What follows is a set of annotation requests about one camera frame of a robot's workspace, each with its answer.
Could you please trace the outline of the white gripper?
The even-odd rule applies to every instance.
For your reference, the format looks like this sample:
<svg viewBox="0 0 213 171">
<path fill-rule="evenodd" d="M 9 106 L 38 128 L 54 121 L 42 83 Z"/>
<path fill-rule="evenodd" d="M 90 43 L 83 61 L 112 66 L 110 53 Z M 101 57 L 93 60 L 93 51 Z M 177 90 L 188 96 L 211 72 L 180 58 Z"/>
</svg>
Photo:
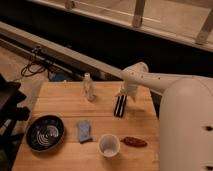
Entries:
<svg viewBox="0 0 213 171">
<path fill-rule="evenodd" d="M 118 96 L 127 95 L 130 96 L 133 102 L 137 102 L 136 94 L 137 94 L 138 86 L 131 82 L 124 81 L 122 88 L 120 88 Z"/>
</svg>

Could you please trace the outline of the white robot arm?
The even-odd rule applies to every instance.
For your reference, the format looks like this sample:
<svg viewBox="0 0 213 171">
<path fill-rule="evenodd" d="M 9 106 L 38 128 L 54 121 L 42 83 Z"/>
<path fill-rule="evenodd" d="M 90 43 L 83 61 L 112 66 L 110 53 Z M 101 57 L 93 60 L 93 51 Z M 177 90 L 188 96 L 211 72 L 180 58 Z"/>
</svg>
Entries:
<svg viewBox="0 0 213 171">
<path fill-rule="evenodd" d="M 138 62 L 121 71 L 122 94 L 143 85 L 161 96 L 159 170 L 213 171 L 213 78 L 151 73 Z"/>
</svg>

